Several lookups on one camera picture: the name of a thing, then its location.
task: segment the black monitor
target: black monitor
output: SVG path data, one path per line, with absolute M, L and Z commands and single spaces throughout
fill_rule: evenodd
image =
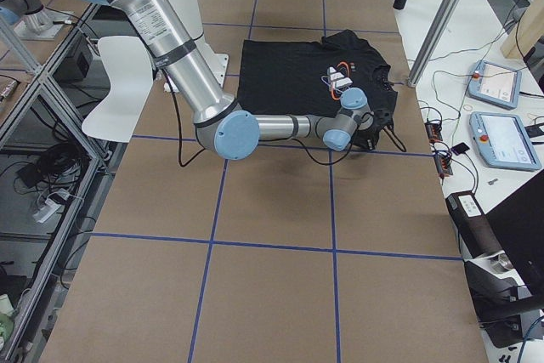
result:
M 544 309 L 544 172 L 536 174 L 486 216 L 527 286 L 510 284 L 507 290 L 504 280 L 484 278 L 474 266 L 467 271 L 471 291 L 476 290 L 480 297 L 473 297 L 479 319 L 488 322 L 484 327 L 489 327 L 493 343 L 503 347 L 521 340 L 527 326 L 538 318 L 539 309 Z M 541 327 L 531 335 L 541 338 Z

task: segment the white table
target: white table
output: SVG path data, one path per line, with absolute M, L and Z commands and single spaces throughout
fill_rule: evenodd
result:
M 410 60 L 410 64 L 417 57 L 419 48 L 427 35 L 428 28 L 433 21 L 441 1 L 442 0 L 408 0 L 403 10 L 395 11 L 400 34 L 403 37 L 406 56 Z M 486 43 L 493 42 L 497 39 L 497 36 L 499 36 L 497 41 L 482 47 Z M 452 15 L 443 36 L 440 38 L 432 59 L 444 56 L 452 51 L 474 48 L 481 49 L 452 54 L 444 59 L 430 61 L 421 80 L 416 86 L 417 97 L 421 101 L 425 101 L 430 106 L 438 109 L 444 118 L 456 118 L 456 112 L 454 110 L 441 104 L 436 99 L 431 83 L 433 74 L 436 71 L 448 71 L 457 75 L 466 75 L 472 71 L 476 62 L 484 56 L 486 60 L 496 62 L 500 65 L 506 65 L 516 69 L 524 67 L 524 62 L 521 60 L 507 60 L 502 57 L 500 46 L 504 39 L 506 39 L 506 36 L 507 35 L 502 32 L 501 22 L 496 18 L 495 13 L 487 3 L 487 0 L 461 0 Z M 525 69 L 521 72 L 522 91 L 541 95 L 541 90 L 529 70 Z M 470 112 L 512 112 L 513 114 L 520 116 L 525 125 L 529 125 L 536 116 L 544 116 L 544 99 L 520 96 L 518 108 L 513 111 L 507 111 L 469 97 L 463 99 L 467 86 L 467 77 L 454 77 L 445 73 L 437 73 L 435 74 L 434 79 L 439 98 L 456 108 L 460 108 L 461 111 L 461 118 L 458 126 L 456 126 L 456 122 L 453 121 L 444 122 L 442 129 L 444 141 L 446 141 L 449 146 L 461 142 L 465 142 L 470 146 L 471 150 L 467 153 L 473 159 L 479 174 L 479 187 L 476 197 L 484 211 L 488 212 L 504 200 L 510 193 L 535 176 L 536 173 L 494 169 L 485 166 L 469 133 L 468 118 Z M 420 103 L 420 105 L 421 107 L 426 106 L 425 103 Z M 427 111 L 428 110 L 422 111 L 424 118 L 427 117 Z M 430 112 L 429 117 L 437 118 L 438 116 L 436 113 Z M 541 161 L 544 162 L 544 146 L 536 146 L 535 150 Z M 464 157 L 464 155 L 456 157 L 456 160 L 462 162 L 471 170 L 473 169 L 470 161 Z M 445 197 L 452 192 L 470 190 L 473 183 L 472 176 L 467 170 L 456 163 L 452 164 L 452 169 L 454 175 L 445 178 L 443 184 Z M 497 181 L 493 185 L 489 185 L 488 181 L 494 179 L 497 179 Z M 489 265 L 487 259 L 478 260 L 477 263 L 484 267 Z M 506 278 L 507 276 L 514 276 L 515 279 L 521 282 L 515 271 L 500 277 Z M 498 361 L 503 354 L 513 354 L 513 352 L 509 352 L 507 349 L 497 349 L 493 347 L 484 332 L 483 338 L 490 362 Z M 544 341 L 528 343 L 524 351 L 522 362 L 541 363 L 544 360 L 543 356 Z M 516 358 L 517 355 L 515 354 L 510 361 L 515 362 Z

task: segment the label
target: label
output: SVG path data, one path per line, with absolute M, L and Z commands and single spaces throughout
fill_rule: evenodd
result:
M 476 202 L 474 201 L 472 196 L 459 196 L 459 202 L 461 203 L 462 208 L 465 210 L 465 213 L 468 217 L 476 217 L 482 215 L 482 212 L 480 212 L 478 206 L 476 206 Z
M 149 45 L 172 33 L 172 29 L 152 2 L 146 3 L 132 12 L 128 18 L 133 22 L 139 35 Z

